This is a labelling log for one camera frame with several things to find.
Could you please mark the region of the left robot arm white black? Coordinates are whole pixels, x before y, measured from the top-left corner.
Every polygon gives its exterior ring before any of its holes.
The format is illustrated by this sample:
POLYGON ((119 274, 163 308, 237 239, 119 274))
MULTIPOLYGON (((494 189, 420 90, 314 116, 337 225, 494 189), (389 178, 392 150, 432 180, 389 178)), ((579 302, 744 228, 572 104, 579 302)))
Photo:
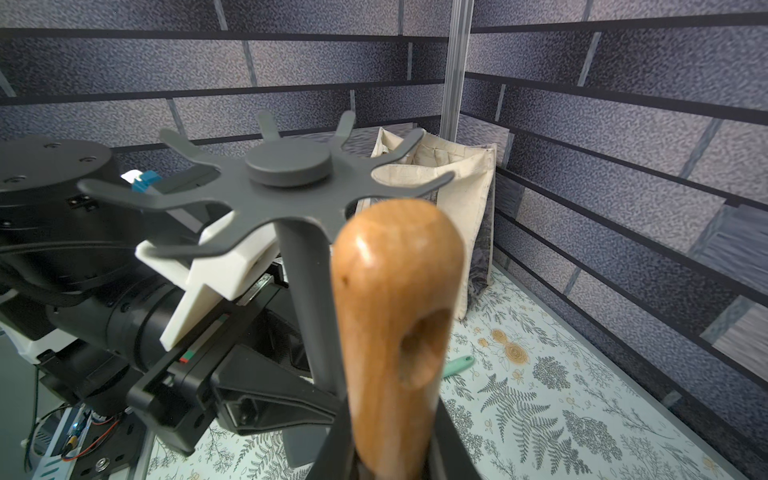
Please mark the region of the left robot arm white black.
POLYGON ((242 158, 172 131, 192 167, 128 183, 111 150, 28 136, 1 145, 1 323, 46 384, 100 415, 134 415, 192 454, 218 423, 278 432, 313 461, 340 405, 327 234, 297 216, 317 143, 242 158))

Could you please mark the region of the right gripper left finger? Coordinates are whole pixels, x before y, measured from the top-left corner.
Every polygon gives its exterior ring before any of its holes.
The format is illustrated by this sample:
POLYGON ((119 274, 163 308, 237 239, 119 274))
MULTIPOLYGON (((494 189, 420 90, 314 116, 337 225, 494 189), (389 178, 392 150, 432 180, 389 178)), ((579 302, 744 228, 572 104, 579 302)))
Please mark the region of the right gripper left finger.
POLYGON ((306 480, 354 480, 359 478, 349 405, 344 401, 306 480))

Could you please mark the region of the cream spoon light wood handle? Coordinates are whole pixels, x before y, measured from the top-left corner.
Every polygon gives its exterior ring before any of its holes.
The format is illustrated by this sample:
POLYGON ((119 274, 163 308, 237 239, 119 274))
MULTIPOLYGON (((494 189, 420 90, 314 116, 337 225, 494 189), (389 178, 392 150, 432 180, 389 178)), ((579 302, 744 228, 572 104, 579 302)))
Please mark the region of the cream spoon light wood handle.
POLYGON ((332 246, 352 435, 375 479, 421 475, 464 257, 452 221, 421 199, 365 209, 332 246))

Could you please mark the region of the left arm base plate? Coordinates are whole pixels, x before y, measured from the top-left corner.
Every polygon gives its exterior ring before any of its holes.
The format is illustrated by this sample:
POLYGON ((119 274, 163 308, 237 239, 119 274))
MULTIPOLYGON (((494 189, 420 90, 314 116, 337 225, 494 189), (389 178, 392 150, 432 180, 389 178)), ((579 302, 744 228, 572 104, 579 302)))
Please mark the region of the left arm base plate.
POLYGON ((144 479, 148 473, 154 436, 130 412, 105 432, 106 438, 85 460, 77 460, 74 479, 144 479))

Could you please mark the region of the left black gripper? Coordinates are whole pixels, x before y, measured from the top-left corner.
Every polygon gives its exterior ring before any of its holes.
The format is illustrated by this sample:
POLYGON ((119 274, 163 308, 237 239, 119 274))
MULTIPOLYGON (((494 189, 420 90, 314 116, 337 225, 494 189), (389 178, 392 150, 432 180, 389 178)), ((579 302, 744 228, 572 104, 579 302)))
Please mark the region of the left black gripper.
POLYGON ((331 425, 341 401, 311 373, 289 290, 222 301, 130 389, 127 403, 166 446, 193 454, 212 423, 240 436, 331 425))

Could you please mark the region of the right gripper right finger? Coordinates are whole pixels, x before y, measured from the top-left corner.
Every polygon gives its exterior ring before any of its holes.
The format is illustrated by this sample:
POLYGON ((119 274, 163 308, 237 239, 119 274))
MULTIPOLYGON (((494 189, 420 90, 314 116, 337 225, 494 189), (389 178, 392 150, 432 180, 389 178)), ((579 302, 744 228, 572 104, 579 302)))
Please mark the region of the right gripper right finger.
POLYGON ((438 401, 427 456, 431 480, 480 480, 475 465, 442 400, 438 401))

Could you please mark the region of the grey utensil rack stand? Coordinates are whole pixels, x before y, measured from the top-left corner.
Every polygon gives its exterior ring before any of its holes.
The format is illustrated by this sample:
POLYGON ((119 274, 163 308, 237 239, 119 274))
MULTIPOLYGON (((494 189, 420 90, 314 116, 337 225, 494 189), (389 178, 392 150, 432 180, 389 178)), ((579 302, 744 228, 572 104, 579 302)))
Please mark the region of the grey utensil rack stand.
POLYGON ((187 160, 214 173, 200 186, 176 193, 149 194, 95 179, 79 181, 79 190, 102 202, 142 212, 178 212, 196 205, 220 205, 226 214, 205 227, 195 244, 159 245, 148 255, 179 260, 221 256, 255 230, 272 225, 289 280, 305 355, 315 387, 341 400, 346 391, 342 349, 331 286, 331 246, 352 203, 371 197, 419 198, 446 185, 446 173, 414 187, 378 183, 373 171, 404 158, 422 139, 416 129, 392 152, 358 158, 344 150, 355 123, 344 113, 333 137, 318 143, 282 136, 272 114, 258 114, 262 142, 242 157, 209 154, 172 130, 161 140, 187 160))

